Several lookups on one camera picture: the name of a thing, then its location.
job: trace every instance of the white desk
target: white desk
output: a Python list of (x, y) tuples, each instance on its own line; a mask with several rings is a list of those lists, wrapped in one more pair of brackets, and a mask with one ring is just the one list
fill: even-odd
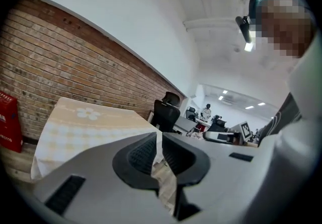
[(209, 124), (209, 123), (207, 123), (207, 122), (205, 122), (205, 121), (203, 121), (203, 120), (196, 119), (196, 121), (197, 121), (198, 123), (200, 123), (200, 124), (204, 125), (204, 126), (211, 127), (211, 124)]
[(151, 123), (152, 119), (153, 119), (153, 116), (154, 116), (154, 112), (152, 110), (150, 110), (150, 114), (149, 114), (149, 117), (147, 118), (147, 121), (149, 123)]
[(160, 162), (162, 133), (136, 112), (61, 97), (41, 132), (31, 178), (43, 178), (89, 148), (149, 132), (157, 133), (155, 161)]

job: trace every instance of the red brick wall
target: red brick wall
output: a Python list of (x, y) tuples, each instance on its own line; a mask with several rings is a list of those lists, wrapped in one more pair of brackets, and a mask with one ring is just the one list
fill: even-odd
[(20, 0), (10, 10), (0, 56), (0, 90), (18, 98), (23, 135), (30, 138), (39, 138), (61, 96), (135, 110), (145, 119), (166, 91), (184, 98), (126, 49), (39, 0)]

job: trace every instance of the red box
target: red box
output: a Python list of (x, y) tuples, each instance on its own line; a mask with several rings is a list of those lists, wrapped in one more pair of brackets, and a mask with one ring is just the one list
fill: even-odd
[(23, 141), (17, 102), (16, 98), (0, 92), (0, 144), (20, 153)]

